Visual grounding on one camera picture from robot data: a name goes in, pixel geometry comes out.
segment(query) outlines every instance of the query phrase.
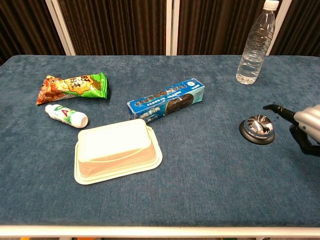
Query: blue tablecloth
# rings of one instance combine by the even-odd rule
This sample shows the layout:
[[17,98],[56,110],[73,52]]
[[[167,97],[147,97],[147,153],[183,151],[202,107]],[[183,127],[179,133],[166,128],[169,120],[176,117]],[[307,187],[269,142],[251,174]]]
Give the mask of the blue tablecloth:
[[[232,55],[10,58],[0,67],[0,224],[320,227],[320,158],[304,155],[290,123],[262,109],[319,104],[320,58],[268,56],[253,85],[236,81],[239,61]],[[159,167],[80,185],[74,180],[80,129],[51,119],[36,99],[46,75],[99,72],[109,79],[109,100],[57,102],[86,113],[87,129],[128,120],[128,101],[187,78],[205,85],[204,96],[148,124],[163,153]],[[238,130],[256,114],[275,125],[269,145],[252,144]]]

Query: cookie box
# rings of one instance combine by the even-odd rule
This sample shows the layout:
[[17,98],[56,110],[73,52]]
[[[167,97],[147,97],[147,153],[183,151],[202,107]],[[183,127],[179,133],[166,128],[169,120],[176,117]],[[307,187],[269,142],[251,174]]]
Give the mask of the cookie box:
[[202,101],[205,86],[195,78],[174,84],[154,95],[127,103],[130,119],[146,123]]
[[129,120],[79,132],[74,178],[88,185],[151,170],[161,161],[152,128],[142,119]]

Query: brown curtain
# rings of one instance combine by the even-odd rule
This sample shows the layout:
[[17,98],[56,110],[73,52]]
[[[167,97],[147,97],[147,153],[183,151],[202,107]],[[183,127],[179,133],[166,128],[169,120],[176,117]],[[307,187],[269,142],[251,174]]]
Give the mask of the brown curtain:
[[19,54],[65,55],[44,0],[0,0],[0,65]]
[[264,2],[180,0],[177,54],[241,55]]
[[292,0],[270,54],[320,57],[319,0]]
[[59,0],[77,55],[164,55],[166,0]]

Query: chip bag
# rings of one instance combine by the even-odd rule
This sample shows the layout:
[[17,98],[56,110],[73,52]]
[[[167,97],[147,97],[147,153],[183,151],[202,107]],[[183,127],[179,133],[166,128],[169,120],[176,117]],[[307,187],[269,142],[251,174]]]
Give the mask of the chip bag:
[[107,98],[108,79],[103,72],[68,79],[46,76],[36,101],[37,105],[74,97]]

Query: plastic food container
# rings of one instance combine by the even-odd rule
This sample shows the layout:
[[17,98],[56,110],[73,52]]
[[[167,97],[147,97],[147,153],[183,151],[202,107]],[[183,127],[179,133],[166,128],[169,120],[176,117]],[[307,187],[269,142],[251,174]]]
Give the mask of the plastic food container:
[[151,170],[162,153],[142,119],[82,130],[75,145],[74,179],[82,185]]

